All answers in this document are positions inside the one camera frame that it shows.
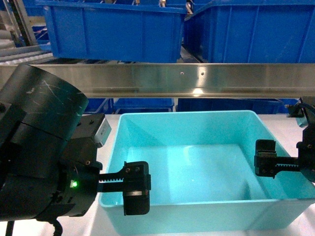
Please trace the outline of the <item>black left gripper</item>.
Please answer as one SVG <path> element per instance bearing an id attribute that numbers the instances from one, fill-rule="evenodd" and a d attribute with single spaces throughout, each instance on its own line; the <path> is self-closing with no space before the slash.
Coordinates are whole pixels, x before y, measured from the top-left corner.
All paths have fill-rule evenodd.
<path id="1" fill-rule="evenodd" d="M 145 161 L 125 162 L 115 173 L 100 174 L 97 150 L 104 146 L 111 127 L 105 114 L 82 116 L 58 163 L 56 192 L 37 220 L 83 216 L 98 192 L 121 192 L 125 216 L 150 211 L 151 175 Z"/>

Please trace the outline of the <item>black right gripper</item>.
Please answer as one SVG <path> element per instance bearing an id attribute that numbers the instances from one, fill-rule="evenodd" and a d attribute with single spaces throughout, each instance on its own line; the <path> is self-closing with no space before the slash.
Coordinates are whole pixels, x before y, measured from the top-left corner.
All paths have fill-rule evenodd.
<path id="1" fill-rule="evenodd" d="M 279 172 L 301 172 L 309 181 L 315 181 L 315 97 L 302 96 L 285 107 L 288 117 L 295 118 L 303 128 L 302 141 L 298 142 L 297 157 L 277 156 L 274 140 L 258 139 L 255 142 L 254 171 L 258 177 L 275 178 Z"/>

